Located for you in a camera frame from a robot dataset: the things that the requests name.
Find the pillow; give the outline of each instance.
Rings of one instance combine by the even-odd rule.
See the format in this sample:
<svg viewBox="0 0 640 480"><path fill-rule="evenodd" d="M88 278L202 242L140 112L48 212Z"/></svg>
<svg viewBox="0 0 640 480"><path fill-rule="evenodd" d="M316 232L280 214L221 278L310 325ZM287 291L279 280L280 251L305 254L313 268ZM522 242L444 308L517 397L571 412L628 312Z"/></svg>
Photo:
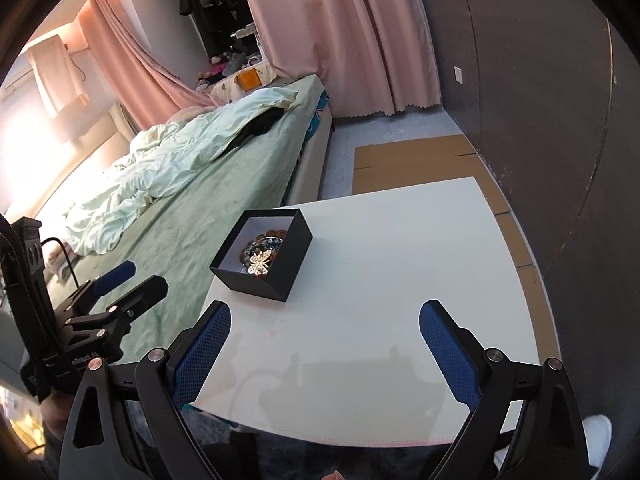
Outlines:
<svg viewBox="0 0 640 480"><path fill-rule="evenodd" d="M192 119L195 119L197 116L206 114L208 112L212 112L213 110L217 110L219 107L212 106L189 106L188 108L184 108L180 110L178 113L172 115L169 120L165 124L169 123L180 123L185 122L188 123Z"/></svg>

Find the blue gripper pad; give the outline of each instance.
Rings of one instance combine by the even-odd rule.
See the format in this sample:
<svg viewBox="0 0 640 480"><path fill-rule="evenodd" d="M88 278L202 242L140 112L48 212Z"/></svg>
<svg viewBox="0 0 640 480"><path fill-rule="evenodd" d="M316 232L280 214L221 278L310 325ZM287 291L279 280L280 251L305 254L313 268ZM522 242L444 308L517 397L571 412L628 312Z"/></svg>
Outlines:
<svg viewBox="0 0 640 480"><path fill-rule="evenodd" d="M104 276L97 278L92 285L92 294L96 298L101 298L109 294L112 290L130 280L136 275L136 266L133 262L126 261L111 269Z"/></svg>
<svg viewBox="0 0 640 480"><path fill-rule="evenodd" d="M230 331L231 311L221 303L175 368L172 401L176 408L196 400Z"/></svg>
<svg viewBox="0 0 640 480"><path fill-rule="evenodd" d="M475 410L481 397L478 370L430 303L420 310L420 332L453 396Z"/></svg>

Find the open gift box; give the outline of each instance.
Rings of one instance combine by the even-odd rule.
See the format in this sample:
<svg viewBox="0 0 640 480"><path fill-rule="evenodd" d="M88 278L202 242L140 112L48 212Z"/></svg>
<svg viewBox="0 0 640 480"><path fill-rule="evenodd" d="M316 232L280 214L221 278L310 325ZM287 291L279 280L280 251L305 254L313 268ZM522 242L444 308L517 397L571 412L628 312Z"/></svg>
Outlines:
<svg viewBox="0 0 640 480"><path fill-rule="evenodd" d="M286 231L268 272L250 274L241 254L260 235ZM313 235L299 209L250 210L242 213L210 265L211 271L231 290L287 301Z"/></svg>

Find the screw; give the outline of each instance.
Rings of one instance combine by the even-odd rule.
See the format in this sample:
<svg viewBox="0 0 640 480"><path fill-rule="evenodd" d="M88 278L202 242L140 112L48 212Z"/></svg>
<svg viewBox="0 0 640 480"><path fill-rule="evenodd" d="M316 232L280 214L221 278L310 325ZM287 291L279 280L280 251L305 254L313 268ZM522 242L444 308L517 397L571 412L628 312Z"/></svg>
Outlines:
<svg viewBox="0 0 640 480"><path fill-rule="evenodd" d="M499 363L504 359L504 354L497 348L489 348L486 351L486 356L488 357L489 361L493 361L494 363Z"/></svg>
<svg viewBox="0 0 640 480"><path fill-rule="evenodd" d="M97 370L102 366L102 359L100 359L99 357L95 358L95 359L91 359L89 361L89 370Z"/></svg>
<svg viewBox="0 0 640 480"><path fill-rule="evenodd" d="M164 350L161 348L154 348L146 357L153 363L161 361L164 358Z"/></svg>
<svg viewBox="0 0 640 480"><path fill-rule="evenodd" d="M555 370L556 372L558 370L562 370L562 361L560 359L556 359L555 357L552 357L546 363L549 365L549 368L551 368L552 370Z"/></svg>

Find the white table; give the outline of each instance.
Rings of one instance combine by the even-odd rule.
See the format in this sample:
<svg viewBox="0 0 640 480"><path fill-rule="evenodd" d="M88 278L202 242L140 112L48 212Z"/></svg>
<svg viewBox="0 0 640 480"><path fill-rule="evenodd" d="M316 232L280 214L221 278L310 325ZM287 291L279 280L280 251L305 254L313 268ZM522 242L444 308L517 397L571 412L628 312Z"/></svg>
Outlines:
<svg viewBox="0 0 640 480"><path fill-rule="evenodd" d="M473 178L300 209L314 239L287 303L212 282L205 308L225 301L232 325L198 408L322 444L452 442L468 409L420 335L432 299L486 348L538 363L516 270ZM504 429L516 420L511 410Z"/></svg>

